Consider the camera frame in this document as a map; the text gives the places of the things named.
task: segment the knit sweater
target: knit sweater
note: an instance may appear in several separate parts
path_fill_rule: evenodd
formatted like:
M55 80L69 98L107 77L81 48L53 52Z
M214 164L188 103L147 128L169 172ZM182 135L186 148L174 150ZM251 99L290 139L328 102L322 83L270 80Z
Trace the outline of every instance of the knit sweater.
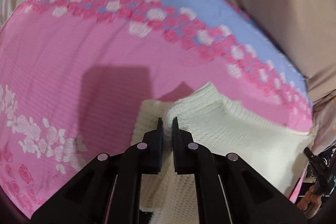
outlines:
M141 142L145 132L156 128L162 117L165 148L159 175L143 175L140 209L153 212L150 224L196 224L198 220L194 175L174 171L171 126L178 117L179 128L192 133L194 142L212 153L237 153L285 196L300 178L307 159L309 132L278 126L245 109L239 101L221 95L207 83L175 103L146 100L135 124L132 144Z

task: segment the human hand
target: human hand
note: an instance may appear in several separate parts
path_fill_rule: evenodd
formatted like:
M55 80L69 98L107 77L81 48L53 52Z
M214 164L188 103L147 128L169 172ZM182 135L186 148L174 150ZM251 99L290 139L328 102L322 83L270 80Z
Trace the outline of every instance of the human hand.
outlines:
M321 196L313 195L312 193L314 191L315 191L315 185L309 188L305 196L296 205L300 210L304 211L308 208L309 203L314 204L313 209L306 215L308 219L316 215L317 211L319 210L322 204Z

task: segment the silver rivet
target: silver rivet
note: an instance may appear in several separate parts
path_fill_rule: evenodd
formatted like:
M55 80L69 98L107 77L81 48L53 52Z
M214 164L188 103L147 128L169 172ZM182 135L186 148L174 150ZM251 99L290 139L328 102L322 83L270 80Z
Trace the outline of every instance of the silver rivet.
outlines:
M109 155L105 154L105 153L101 153L98 155L98 160L100 161L104 161L104 160L107 160L109 158Z
M196 150L198 148L198 144L197 143L190 143L190 144L188 144L188 148L192 149L192 150Z
M236 153L230 153L229 155L227 155L227 158L231 161L236 161L239 157Z
M147 144L146 143L138 143L137 148L140 149L140 150L146 149Z

